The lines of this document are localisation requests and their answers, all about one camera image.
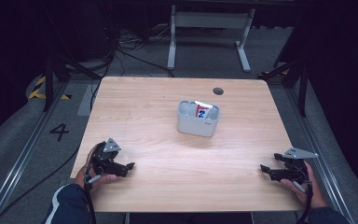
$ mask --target sleeve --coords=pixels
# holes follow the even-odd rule
[[[321,207],[311,210],[308,222],[310,224],[351,224],[344,216],[331,207]]]
[[[58,189],[51,201],[45,224],[89,224],[90,212],[84,190],[78,184]]]

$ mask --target wooden table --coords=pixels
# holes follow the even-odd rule
[[[223,95],[213,88],[224,90]],[[179,133],[178,103],[220,106],[212,137]],[[95,144],[112,137],[127,177],[93,194],[99,212],[293,211],[296,197],[260,170],[283,168],[273,153],[291,143],[262,80],[105,77],[71,177]]]

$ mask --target person's arm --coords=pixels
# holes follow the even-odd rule
[[[86,165],[82,167],[76,175],[73,184],[66,185],[58,189],[51,201],[48,214],[43,223],[46,224],[89,224],[90,212],[87,207],[87,197],[84,191],[84,174],[94,148],[89,152]],[[91,176],[95,176],[93,169],[89,171]],[[102,175],[92,183],[92,190],[96,190],[102,184],[112,183],[116,179],[115,175]]]
[[[313,187],[313,196],[310,202],[310,213],[308,217],[309,224],[350,224],[350,222],[344,216],[328,206],[327,202],[324,200],[312,168],[307,162],[305,162],[305,165],[307,166],[308,175]],[[296,187],[292,181],[288,179],[282,179],[281,183],[286,188],[290,189],[301,201],[301,203],[307,203],[307,194]],[[303,188],[308,190],[307,184],[303,184]]]

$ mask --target yellow tape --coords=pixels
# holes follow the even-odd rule
[[[34,90],[31,92],[30,96],[28,98],[37,98],[37,99],[46,99],[46,94],[39,94],[40,87],[45,82],[46,77],[45,75],[42,75],[39,80],[37,80],[36,84],[34,85]],[[63,100],[70,100],[72,98],[72,95],[64,94],[61,99]]]

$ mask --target table leg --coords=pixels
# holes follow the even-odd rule
[[[245,26],[243,28],[242,40],[241,40],[241,42],[236,41],[237,51],[238,51],[238,54],[240,55],[242,68],[243,68],[243,71],[246,73],[251,72],[251,67],[249,65],[248,58],[246,57],[244,46],[245,46],[246,38],[248,37],[248,34],[249,34],[249,30],[251,29],[254,14],[255,14],[254,9],[249,10],[248,18],[247,18]]]
[[[126,213],[123,224],[130,224],[130,213]]]
[[[172,6],[171,13],[171,43],[170,43],[170,52],[168,54],[168,65],[167,68],[173,70],[175,67],[175,54],[176,54],[176,38],[175,38],[175,30],[176,30],[176,22],[175,22],[175,6]]]

